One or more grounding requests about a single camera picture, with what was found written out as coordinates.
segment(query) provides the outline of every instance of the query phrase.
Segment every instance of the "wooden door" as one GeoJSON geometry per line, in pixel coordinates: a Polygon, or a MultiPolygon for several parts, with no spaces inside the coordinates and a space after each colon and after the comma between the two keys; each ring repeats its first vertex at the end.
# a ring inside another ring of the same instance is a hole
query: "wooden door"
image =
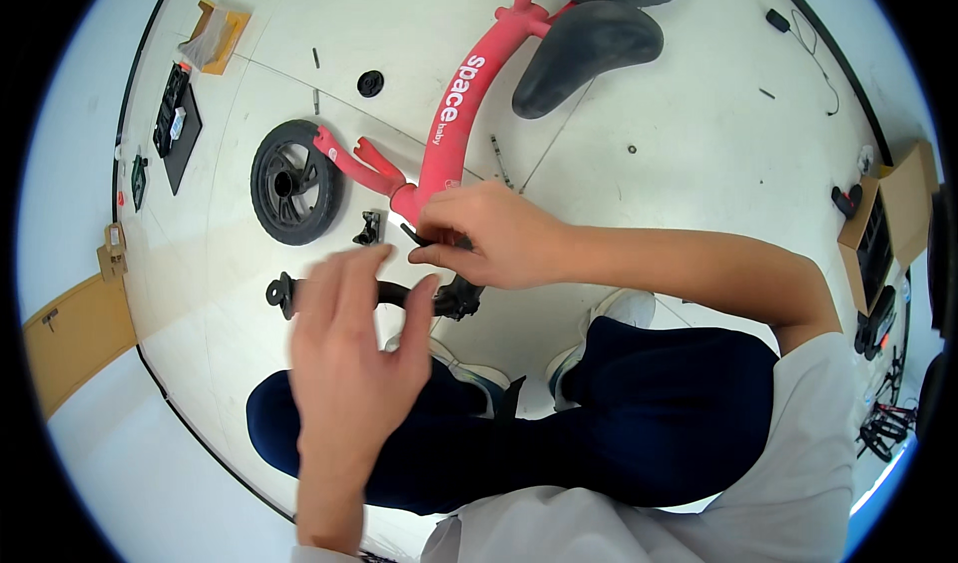
{"type": "Polygon", "coordinates": [[[44,418],[121,354],[136,345],[123,281],[97,274],[23,324],[33,386],[44,418]]]}

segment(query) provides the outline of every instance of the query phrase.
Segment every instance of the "label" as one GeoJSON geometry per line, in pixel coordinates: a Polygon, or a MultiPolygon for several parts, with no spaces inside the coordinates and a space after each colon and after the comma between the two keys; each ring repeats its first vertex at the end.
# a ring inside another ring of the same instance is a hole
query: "label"
{"type": "Polygon", "coordinates": [[[459,108],[466,99],[466,93],[470,89],[470,80],[476,77],[479,68],[484,64],[485,58],[472,55],[466,60],[465,66],[459,66],[459,74],[453,79],[452,86],[449,87],[449,92],[447,92],[446,99],[443,101],[446,107],[439,112],[439,120],[442,122],[436,127],[436,134],[432,138],[434,145],[438,145],[442,142],[444,135],[443,129],[446,127],[446,124],[459,117],[459,108]]]}

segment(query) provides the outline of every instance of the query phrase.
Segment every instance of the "plastic bag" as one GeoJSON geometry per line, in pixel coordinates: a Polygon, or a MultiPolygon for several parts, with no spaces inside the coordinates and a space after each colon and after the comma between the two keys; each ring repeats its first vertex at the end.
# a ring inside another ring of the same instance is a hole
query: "plastic bag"
{"type": "Polygon", "coordinates": [[[179,44],[179,51],[190,66],[201,70],[222,51],[225,42],[233,31],[233,24],[226,21],[226,8],[215,7],[206,21],[206,26],[195,39],[179,44]]]}

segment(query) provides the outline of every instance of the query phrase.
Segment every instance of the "brown box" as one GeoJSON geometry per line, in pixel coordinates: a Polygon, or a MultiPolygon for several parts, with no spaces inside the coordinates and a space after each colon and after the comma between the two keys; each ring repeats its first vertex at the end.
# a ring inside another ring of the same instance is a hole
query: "brown box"
{"type": "MultiPolygon", "coordinates": [[[[206,24],[210,21],[210,17],[213,16],[213,9],[216,6],[217,5],[210,0],[199,1],[199,9],[202,10],[203,13],[200,14],[197,26],[193,29],[193,34],[190,35],[190,41],[196,39],[199,34],[203,32],[203,29],[206,28],[206,24]]],[[[247,12],[239,12],[237,10],[228,10],[226,12],[227,30],[222,34],[222,38],[217,44],[215,58],[212,62],[200,68],[200,72],[206,74],[223,73],[223,70],[226,69],[226,64],[230,61],[230,56],[233,55],[233,50],[236,49],[242,31],[246,28],[246,22],[249,21],[249,17],[250,15],[247,12]]]]}
{"type": "Polygon", "coordinates": [[[927,141],[881,180],[861,179],[855,217],[838,234],[838,250],[859,312],[870,315],[878,302],[892,258],[907,268],[928,246],[931,195],[938,190],[935,158],[927,141]]]}
{"type": "Polygon", "coordinates": [[[97,260],[104,282],[113,282],[126,274],[126,236],[119,222],[103,229],[105,244],[97,247],[97,260]]]}

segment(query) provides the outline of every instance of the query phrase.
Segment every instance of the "black cable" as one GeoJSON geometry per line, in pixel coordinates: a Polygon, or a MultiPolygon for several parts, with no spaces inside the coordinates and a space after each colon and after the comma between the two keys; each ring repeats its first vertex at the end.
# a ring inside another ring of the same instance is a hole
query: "black cable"
{"type": "Polygon", "coordinates": [[[811,59],[815,61],[815,64],[818,65],[818,69],[822,72],[822,76],[825,78],[825,84],[829,86],[829,89],[835,94],[835,110],[834,112],[826,112],[825,114],[834,115],[838,114],[838,108],[841,107],[841,100],[838,98],[838,91],[832,87],[832,81],[829,79],[825,69],[822,68],[822,64],[818,61],[818,58],[815,56],[815,52],[818,50],[818,33],[815,32],[815,27],[811,25],[811,22],[808,21],[808,18],[805,18],[805,15],[796,10],[795,8],[791,9],[791,21],[793,22],[792,28],[788,30],[792,35],[795,36],[795,39],[802,46],[802,48],[808,52],[808,55],[811,56],[811,59]],[[799,15],[805,21],[805,23],[811,27],[811,34],[814,35],[815,41],[811,44],[811,47],[808,46],[808,43],[805,42],[805,37],[802,36],[802,30],[798,27],[798,19],[795,18],[795,15],[799,15]]]}

